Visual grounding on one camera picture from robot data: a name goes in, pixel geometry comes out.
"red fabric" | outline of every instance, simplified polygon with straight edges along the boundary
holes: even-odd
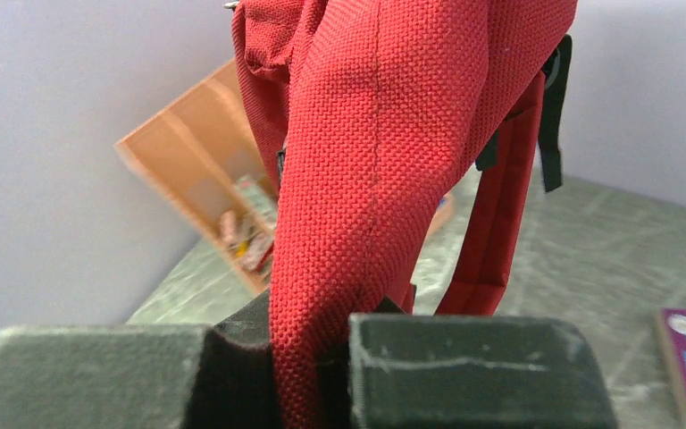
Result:
[[[498,165],[482,174],[456,270],[436,314],[492,315],[504,295],[530,186],[545,83],[538,73],[498,127]]]
[[[233,38],[270,176],[288,139],[270,329],[286,427],[324,427],[314,363],[409,279],[441,197],[576,0],[242,0]]]

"black foam block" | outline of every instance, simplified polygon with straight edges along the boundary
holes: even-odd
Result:
[[[209,326],[0,332],[0,428],[181,428]]]
[[[361,428],[616,428],[580,332],[551,319],[353,315]]]
[[[268,308],[266,291],[215,327],[3,330],[0,429],[281,428]],[[318,365],[330,427],[348,427],[347,361]]]

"wooden shelf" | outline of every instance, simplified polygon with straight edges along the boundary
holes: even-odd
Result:
[[[277,199],[243,110],[234,62],[196,84],[115,147],[133,172],[211,240],[251,292],[264,290],[263,276],[244,270],[220,240],[219,219],[227,211],[240,219],[249,216],[274,238],[274,229],[252,212],[234,187],[237,179],[250,175]]]

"gray wall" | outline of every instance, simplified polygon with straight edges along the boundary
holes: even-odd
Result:
[[[0,327],[121,322],[197,236],[113,143],[231,55],[214,0],[0,0]]]
[[[686,206],[686,0],[580,0],[565,171]]]

